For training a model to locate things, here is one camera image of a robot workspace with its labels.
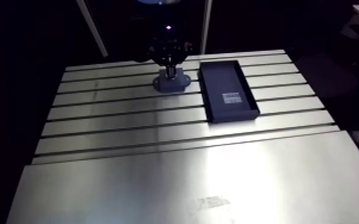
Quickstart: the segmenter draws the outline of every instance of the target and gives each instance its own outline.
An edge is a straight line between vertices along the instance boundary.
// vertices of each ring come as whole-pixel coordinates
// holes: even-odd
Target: dark background
[[[359,69],[347,57],[355,52],[353,43],[340,35],[354,15],[352,4],[359,1],[214,0],[206,53],[285,49],[339,126],[359,129],[359,119],[353,119],[359,118]],[[108,58],[101,56],[76,1],[0,1],[0,223],[23,166],[31,161],[64,68],[131,60],[150,35],[149,7],[134,0],[88,5]],[[173,23],[194,44],[194,54],[204,6],[203,0],[183,0],[173,10],[178,16]],[[335,80],[335,90],[320,86],[328,80]]]

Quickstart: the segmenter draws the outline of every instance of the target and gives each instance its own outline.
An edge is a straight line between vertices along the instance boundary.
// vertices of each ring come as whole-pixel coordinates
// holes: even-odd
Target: sticker
[[[239,92],[227,92],[226,94],[222,94],[222,98],[225,104],[239,104],[242,102]]]
[[[199,198],[190,204],[190,224],[235,224],[231,203],[224,197]]]

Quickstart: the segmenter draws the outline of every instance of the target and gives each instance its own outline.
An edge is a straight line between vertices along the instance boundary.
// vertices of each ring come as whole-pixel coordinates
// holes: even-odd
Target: metal plate
[[[190,76],[192,80],[198,80],[197,71],[187,71],[187,75]],[[289,76],[297,76],[297,74],[288,74]],[[95,80],[86,80],[86,81],[77,81],[77,82],[63,82],[58,88],[58,93],[69,93],[69,92],[80,92],[80,91],[95,91],[101,89],[114,89],[114,88],[123,88],[123,87],[133,87],[133,86],[145,86],[151,85],[151,81],[157,76],[157,74],[145,74],[142,76],[126,76],[126,77],[117,77],[112,79],[95,79]]]
[[[314,92],[309,85],[253,89],[252,93],[257,101],[263,99],[304,97],[314,95]],[[99,99],[97,100],[100,100],[100,98],[105,99],[103,95],[100,95]],[[89,116],[105,116],[111,114],[133,113],[140,111],[166,110],[173,108],[195,107],[200,105],[203,105],[201,94],[170,95],[157,98],[132,99],[118,102],[104,102],[67,107],[54,107],[50,110],[48,120],[72,119]]]
[[[266,139],[285,138],[290,136],[311,135],[315,133],[325,133],[338,131],[336,125],[319,125],[310,127],[297,127],[292,129],[274,130],[271,132],[254,133],[253,135],[240,135],[232,137],[217,137],[213,139],[193,140],[180,143],[153,145],[147,147],[131,147],[114,150],[95,150],[85,153],[68,153],[68,154],[43,154],[35,157],[32,164],[57,163],[75,160],[90,160],[94,158],[107,158],[123,155],[136,155],[146,153],[159,153],[175,150],[189,150],[193,148],[211,147],[217,145],[236,144],[241,142],[261,141]]]
[[[346,132],[27,166],[16,223],[359,223]]]
[[[317,97],[263,101],[258,102],[258,107],[262,115],[324,108],[323,104]],[[45,124],[42,135],[50,136],[96,132],[102,130],[119,130],[134,127],[173,125],[185,122],[201,122],[205,120],[206,113],[203,107],[166,110],[149,113],[48,122]]]
[[[215,61],[223,60],[222,58],[203,60],[203,61]],[[239,57],[228,60],[238,60],[241,66],[256,66],[259,64],[272,64],[272,63],[289,63],[291,59],[286,54],[280,55],[263,55],[255,57]],[[199,69],[200,61],[185,61],[178,67],[186,70]],[[107,69],[96,69],[96,70],[82,70],[82,71],[71,71],[65,73],[62,81],[73,81],[73,80],[86,80],[86,79],[101,79],[106,77],[119,77],[129,75],[144,75],[144,74],[155,74],[164,67],[158,64],[143,64],[137,66],[127,67],[115,67]]]
[[[231,57],[245,57],[255,55],[270,55],[270,54],[285,54],[284,50],[272,50],[272,51],[251,51],[251,52],[235,52],[225,54],[205,54],[205,55],[192,55],[187,57],[187,61],[193,60],[204,60],[213,58],[231,58]],[[140,64],[153,64],[154,61],[148,60],[144,63],[138,63],[136,61],[121,61],[114,63],[103,63],[103,64],[90,64],[85,66],[71,66],[67,67],[66,71],[78,71],[78,70],[89,70],[89,69],[103,69],[107,67],[121,67],[121,66],[134,66]]]
[[[333,122],[334,120],[327,111],[320,110],[274,116],[261,116],[252,121],[223,123],[219,125],[212,125],[204,122],[120,132],[75,135],[41,139],[35,153],[63,153],[99,148],[129,147],[142,144],[184,141],[242,133],[265,132],[293,127],[323,125]]]
[[[299,73],[247,77],[246,80],[248,81],[248,84],[251,88],[306,83],[304,77]],[[106,87],[106,83],[97,84],[97,85],[95,84],[95,86],[98,86],[98,87],[94,87],[95,90],[99,88],[103,89],[103,87]],[[91,91],[91,92],[90,90],[92,89],[85,89],[84,86],[81,86],[81,88],[83,88],[82,90],[87,90],[88,92],[77,92],[74,94],[58,94],[54,99],[53,105],[80,104],[85,102],[103,102],[103,101],[113,101],[118,99],[158,97],[162,95],[181,95],[181,94],[200,92],[200,86],[198,81],[191,82],[191,85],[185,89],[185,92],[177,93],[177,94],[161,94],[155,91],[151,87],[151,85],[120,88],[120,89],[109,89],[104,91],[99,90],[99,91]]]

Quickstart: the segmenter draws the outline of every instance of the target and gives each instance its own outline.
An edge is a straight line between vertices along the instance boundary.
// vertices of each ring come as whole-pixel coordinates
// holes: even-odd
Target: vertical post
[[[78,4],[83,17],[85,18],[85,21],[88,24],[89,29],[91,30],[93,38],[95,38],[96,44],[99,47],[101,55],[103,55],[103,57],[109,56],[109,53],[107,52],[106,47],[104,46],[103,40],[100,37],[100,34],[96,28],[95,22],[92,19],[91,13],[89,12],[85,0],[76,0],[76,3]]]
[[[205,0],[205,13],[203,16],[202,40],[200,41],[200,54],[206,53],[206,44],[208,41],[210,14],[212,11],[212,2],[213,2],[213,0]]]

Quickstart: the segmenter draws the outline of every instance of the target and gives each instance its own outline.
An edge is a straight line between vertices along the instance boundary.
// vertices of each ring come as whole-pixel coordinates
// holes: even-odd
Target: gray base
[[[189,84],[191,84],[191,78],[184,74],[182,69],[177,69],[176,78],[171,80],[166,78],[166,70],[161,69],[159,77],[153,80],[154,89],[163,93],[184,92]]]

